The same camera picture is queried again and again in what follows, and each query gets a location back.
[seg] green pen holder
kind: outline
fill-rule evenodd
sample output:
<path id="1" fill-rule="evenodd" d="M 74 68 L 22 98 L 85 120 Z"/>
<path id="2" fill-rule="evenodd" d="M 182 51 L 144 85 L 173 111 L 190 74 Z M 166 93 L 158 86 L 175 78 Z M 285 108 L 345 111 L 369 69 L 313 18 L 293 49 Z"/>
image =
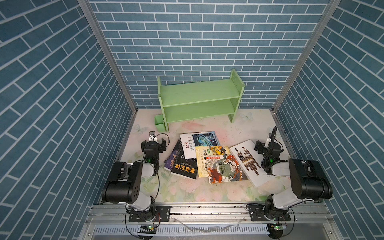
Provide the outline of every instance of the green pen holder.
<path id="1" fill-rule="evenodd" d="M 163 115 L 156 115 L 155 116 L 155 126 L 157 128 L 158 132 L 165 132 L 166 131 L 166 126 L 164 122 Z"/>

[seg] white book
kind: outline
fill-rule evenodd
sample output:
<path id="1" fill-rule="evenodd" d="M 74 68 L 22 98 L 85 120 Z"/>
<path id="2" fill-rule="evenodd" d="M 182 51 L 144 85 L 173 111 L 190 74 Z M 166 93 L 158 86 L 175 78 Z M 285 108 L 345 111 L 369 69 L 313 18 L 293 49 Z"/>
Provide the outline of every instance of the white book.
<path id="1" fill-rule="evenodd" d="M 195 147 L 220 146 L 214 131 L 180 134 L 180 140 L 185 159 L 196 158 Z"/>
<path id="2" fill-rule="evenodd" d="M 268 175 L 261 167 L 263 155 L 258 154 L 254 149 L 255 144 L 250 139 L 229 148 L 229 151 L 235 156 L 243 173 L 245 173 L 249 181 L 251 181 L 253 187 L 256 188 L 273 179 L 274 176 Z"/>

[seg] shelf board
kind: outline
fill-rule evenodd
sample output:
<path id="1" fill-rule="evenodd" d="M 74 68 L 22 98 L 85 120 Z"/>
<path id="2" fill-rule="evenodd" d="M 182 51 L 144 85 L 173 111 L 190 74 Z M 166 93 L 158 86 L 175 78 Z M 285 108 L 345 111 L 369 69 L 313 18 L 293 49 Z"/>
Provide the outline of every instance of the shelf board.
<path id="1" fill-rule="evenodd" d="M 229 99 L 194 103 L 164 108 L 167 122 L 179 122 L 217 115 L 234 114 L 235 108 Z"/>
<path id="2" fill-rule="evenodd" d="M 163 107 L 238 98 L 240 93 L 231 79 L 161 86 Z"/>

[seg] blue brick wallpaper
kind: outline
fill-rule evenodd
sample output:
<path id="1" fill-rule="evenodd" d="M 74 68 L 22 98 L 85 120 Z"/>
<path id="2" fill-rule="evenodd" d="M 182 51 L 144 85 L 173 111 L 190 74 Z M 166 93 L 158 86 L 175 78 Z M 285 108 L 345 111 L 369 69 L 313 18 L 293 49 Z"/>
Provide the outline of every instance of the blue brick wallpaper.
<path id="1" fill-rule="evenodd" d="M 278 117 L 302 159 L 319 160 L 345 239 L 384 235 L 384 1 L 342 0 Z"/>
<path id="2" fill-rule="evenodd" d="M 242 108 L 271 108 L 328 0 L 91 0 L 139 108 L 162 84 L 246 83 Z"/>
<path id="3" fill-rule="evenodd" d="M 0 239 L 73 239 L 132 111 L 76 0 L 0 1 Z"/>

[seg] ventilated metal panel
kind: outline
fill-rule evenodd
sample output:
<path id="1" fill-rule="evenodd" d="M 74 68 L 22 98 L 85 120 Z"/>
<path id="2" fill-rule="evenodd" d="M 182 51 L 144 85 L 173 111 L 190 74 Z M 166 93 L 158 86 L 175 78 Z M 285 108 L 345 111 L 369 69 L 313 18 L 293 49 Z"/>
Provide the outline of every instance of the ventilated metal panel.
<path id="1" fill-rule="evenodd" d="M 174 224 L 161 224 L 157 228 L 156 236 L 159 237 L 178 237 L 178 236 L 195 236 L 195 235 L 228 235 L 228 234 L 269 234 L 266 224 L 239 224 L 227 227 L 228 224 L 190 224 L 190 228 L 198 228 L 203 230 L 188 229 L 184 226 Z M 140 225 L 128 226 L 128 230 L 137 235 Z M 95 227 L 94 236 L 100 235 L 130 235 L 125 225 L 97 225 Z M 152 234 L 140 233 L 140 235 L 152 236 Z"/>

